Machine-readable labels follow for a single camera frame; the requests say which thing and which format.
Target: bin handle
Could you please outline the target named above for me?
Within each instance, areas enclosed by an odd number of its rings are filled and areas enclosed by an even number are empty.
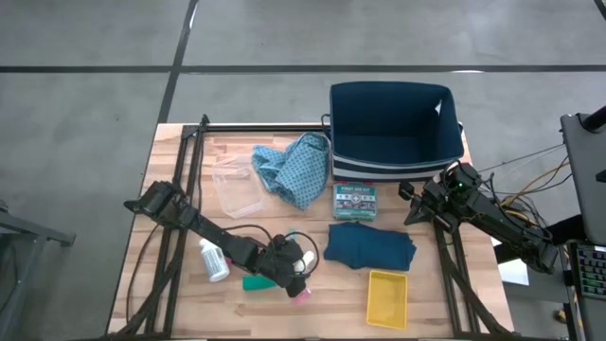
[[[328,140],[330,140],[330,128],[324,124],[324,117],[330,117],[330,114],[324,114],[320,117],[320,122],[322,123],[322,130],[324,131],[324,135]]]

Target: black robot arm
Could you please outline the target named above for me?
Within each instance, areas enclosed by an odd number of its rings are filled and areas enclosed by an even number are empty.
[[[400,197],[411,201],[405,224],[438,223],[452,233],[470,223],[507,244],[532,269],[551,274],[558,248],[543,229],[507,214],[480,190],[485,181],[470,164],[458,164],[430,180],[421,195],[410,183],[400,184]]]
[[[186,194],[172,183],[154,182],[140,199],[127,201],[124,206],[134,213],[145,214],[165,228],[195,232],[219,246],[232,264],[286,288],[289,297],[305,290],[308,275],[294,270],[294,264],[303,258],[303,251],[294,240],[275,235],[265,245],[250,237],[234,236],[202,216],[189,203]]]

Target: folded cloth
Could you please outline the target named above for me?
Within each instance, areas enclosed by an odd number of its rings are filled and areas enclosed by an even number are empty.
[[[372,267],[408,271],[417,248],[408,233],[385,231],[359,223],[329,225],[325,260],[338,260],[352,269]]]
[[[286,152],[255,146],[253,167],[268,191],[305,210],[324,192],[329,178],[329,150],[325,137],[305,133]]]

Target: gray floor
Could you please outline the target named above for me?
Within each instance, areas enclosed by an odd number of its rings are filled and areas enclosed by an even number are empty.
[[[170,65],[188,0],[0,0],[0,66]],[[184,64],[590,64],[606,61],[592,0],[209,0]],[[168,74],[0,73],[0,198],[14,214],[78,234],[53,245],[19,339],[103,334]],[[558,117],[603,105],[606,73],[181,75],[169,122],[316,121],[331,84],[449,86],[479,169],[561,142]],[[563,151],[512,171],[516,190]],[[572,182],[535,196],[556,222],[579,211]],[[518,332],[562,336],[545,278],[507,287]]]

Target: yellow tray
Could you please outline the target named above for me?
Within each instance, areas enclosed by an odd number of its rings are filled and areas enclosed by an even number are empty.
[[[366,323],[372,326],[405,329],[407,289],[406,275],[371,270]]]

